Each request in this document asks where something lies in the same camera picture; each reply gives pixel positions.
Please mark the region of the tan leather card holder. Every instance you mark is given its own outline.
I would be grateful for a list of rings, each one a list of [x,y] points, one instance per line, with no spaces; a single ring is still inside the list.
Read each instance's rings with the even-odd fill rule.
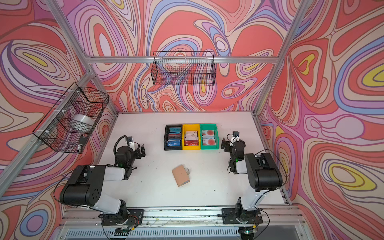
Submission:
[[[174,179],[178,187],[181,187],[190,182],[189,173],[187,172],[184,165],[179,165],[176,168],[174,168],[172,170],[172,174],[174,176]]]

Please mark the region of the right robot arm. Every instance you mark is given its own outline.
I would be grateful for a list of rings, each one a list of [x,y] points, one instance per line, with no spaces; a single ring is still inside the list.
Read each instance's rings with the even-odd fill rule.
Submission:
[[[263,222],[259,205],[264,197],[283,186],[283,177],[272,155],[264,150],[256,154],[245,153],[246,143],[237,138],[222,140],[221,149],[230,154],[228,173],[246,175],[251,190],[241,197],[234,208],[223,208],[218,215],[225,225]]]

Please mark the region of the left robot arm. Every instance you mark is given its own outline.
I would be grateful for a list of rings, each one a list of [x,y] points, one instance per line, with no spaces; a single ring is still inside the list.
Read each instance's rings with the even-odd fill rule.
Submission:
[[[113,165],[80,165],[71,174],[60,193],[60,202],[72,207],[85,207],[100,212],[103,226],[137,227],[142,223],[143,210],[129,211],[124,200],[116,199],[103,190],[106,182],[125,182],[133,163],[146,156],[145,147],[114,147]]]

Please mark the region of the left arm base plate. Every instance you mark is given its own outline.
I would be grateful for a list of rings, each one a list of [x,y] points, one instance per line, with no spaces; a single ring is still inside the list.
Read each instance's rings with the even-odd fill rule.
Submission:
[[[102,226],[140,226],[144,218],[144,209],[128,209],[114,215],[101,214]]]

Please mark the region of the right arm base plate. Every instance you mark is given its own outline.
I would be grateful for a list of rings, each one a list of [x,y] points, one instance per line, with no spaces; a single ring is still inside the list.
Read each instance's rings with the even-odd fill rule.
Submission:
[[[236,208],[222,208],[221,213],[218,214],[219,218],[225,225],[235,224],[252,224],[258,226],[263,223],[261,211],[259,209],[253,211],[245,211]]]

